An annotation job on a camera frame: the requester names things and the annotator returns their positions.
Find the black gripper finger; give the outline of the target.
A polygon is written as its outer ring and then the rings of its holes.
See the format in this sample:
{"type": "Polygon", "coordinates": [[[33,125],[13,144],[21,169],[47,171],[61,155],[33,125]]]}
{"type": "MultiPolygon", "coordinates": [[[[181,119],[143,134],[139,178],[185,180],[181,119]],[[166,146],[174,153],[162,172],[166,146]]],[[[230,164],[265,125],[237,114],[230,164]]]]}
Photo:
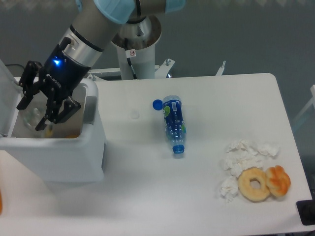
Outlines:
{"type": "Polygon", "coordinates": [[[80,103],[72,98],[72,92],[66,89],[51,87],[43,90],[43,93],[47,96],[46,112],[35,127],[36,131],[44,130],[46,121],[54,124],[66,122],[81,108],[80,103]]]}
{"type": "Polygon", "coordinates": [[[28,61],[25,70],[18,82],[19,86],[22,87],[23,97],[17,105],[18,110],[24,110],[32,101],[34,95],[40,92],[39,86],[41,82],[35,82],[34,79],[42,68],[42,64],[37,61],[28,61]]]}

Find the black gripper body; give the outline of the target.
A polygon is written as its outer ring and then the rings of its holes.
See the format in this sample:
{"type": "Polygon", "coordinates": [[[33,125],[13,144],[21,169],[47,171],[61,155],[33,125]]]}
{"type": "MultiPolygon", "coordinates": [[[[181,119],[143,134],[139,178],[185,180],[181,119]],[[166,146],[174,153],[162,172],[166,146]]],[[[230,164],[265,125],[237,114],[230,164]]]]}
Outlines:
{"type": "Polygon", "coordinates": [[[64,54],[66,46],[68,43],[58,44],[39,70],[39,89],[47,97],[53,92],[54,101],[63,101],[71,96],[90,69],[64,54]]]}

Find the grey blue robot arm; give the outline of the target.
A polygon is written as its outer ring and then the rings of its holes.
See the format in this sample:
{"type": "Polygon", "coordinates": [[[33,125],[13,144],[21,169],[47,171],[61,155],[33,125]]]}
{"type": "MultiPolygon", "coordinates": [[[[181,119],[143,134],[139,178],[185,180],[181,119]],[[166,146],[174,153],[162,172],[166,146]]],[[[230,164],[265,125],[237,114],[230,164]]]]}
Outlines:
{"type": "Polygon", "coordinates": [[[81,12],[45,63],[28,61],[19,81],[24,96],[17,109],[26,109],[33,97],[42,92],[47,97],[46,112],[35,129],[44,130],[46,121],[66,122],[81,108],[72,98],[73,90],[124,24],[178,11],[185,5],[184,0],[83,1],[81,12]]]}

